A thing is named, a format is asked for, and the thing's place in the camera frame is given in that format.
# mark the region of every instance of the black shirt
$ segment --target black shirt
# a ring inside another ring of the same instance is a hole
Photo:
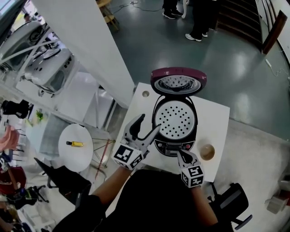
[[[215,231],[232,232],[231,223],[203,227],[196,216],[190,190],[171,173],[139,170],[127,181],[115,211],[107,218],[97,196],[88,196],[53,230],[63,231]]]

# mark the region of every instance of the black shoe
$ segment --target black shoe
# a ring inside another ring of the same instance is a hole
[[[178,16],[182,16],[182,15],[183,15],[183,14],[180,13],[178,10],[172,10],[172,11],[171,11],[171,14],[173,14],[173,15],[178,15]]]
[[[176,17],[172,15],[171,13],[164,12],[162,13],[162,15],[168,19],[176,19]]]

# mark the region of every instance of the pink cloth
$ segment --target pink cloth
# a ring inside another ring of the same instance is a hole
[[[16,146],[19,139],[19,132],[11,125],[6,127],[5,134],[0,138],[0,151],[5,149],[16,150]]]

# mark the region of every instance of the small cup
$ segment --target small cup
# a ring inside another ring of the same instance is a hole
[[[203,159],[203,160],[211,160],[213,157],[214,157],[214,154],[215,154],[215,150],[214,150],[214,147],[213,145],[211,144],[206,144],[206,145],[203,145],[200,149],[199,149],[199,153],[200,153],[200,157]]]

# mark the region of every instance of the yellow bottle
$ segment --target yellow bottle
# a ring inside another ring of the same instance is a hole
[[[76,141],[72,141],[72,142],[67,141],[67,145],[70,145],[72,147],[83,147],[83,143],[76,142]]]

